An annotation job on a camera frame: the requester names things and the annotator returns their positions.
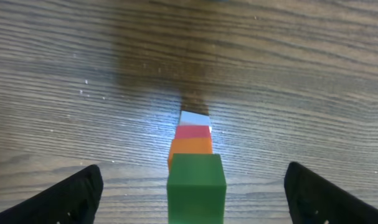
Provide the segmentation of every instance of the green block's front face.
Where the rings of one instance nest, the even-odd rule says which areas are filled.
[[[219,155],[175,154],[167,191],[169,224],[223,223],[226,181]]]

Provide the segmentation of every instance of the pink block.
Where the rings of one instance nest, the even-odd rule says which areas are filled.
[[[175,139],[186,138],[211,138],[208,126],[178,126],[176,127]]]

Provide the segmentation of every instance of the orange cube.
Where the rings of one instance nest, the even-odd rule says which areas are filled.
[[[172,157],[175,153],[212,154],[211,138],[173,139],[168,157],[168,169],[171,170]]]

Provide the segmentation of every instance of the block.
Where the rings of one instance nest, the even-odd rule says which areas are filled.
[[[176,127],[175,139],[185,138],[211,138],[208,126],[178,126]]]
[[[175,153],[212,154],[212,140],[211,138],[173,139],[168,157],[169,170]]]
[[[226,180],[218,154],[175,154],[167,182],[169,224],[222,224]]]
[[[179,118],[180,126],[189,126],[189,125],[201,125],[209,126],[209,131],[212,131],[211,120],[209,116],[204,114],[197,114],[188,111],[181,111],[181,117]]]

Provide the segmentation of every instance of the wooden table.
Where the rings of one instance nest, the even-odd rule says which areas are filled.
[[[291,161],[378,208],[378,1],[0,0],[0,212],[98,164],[96,223],[167,223],[181,109],[226,223],[290,223]]]

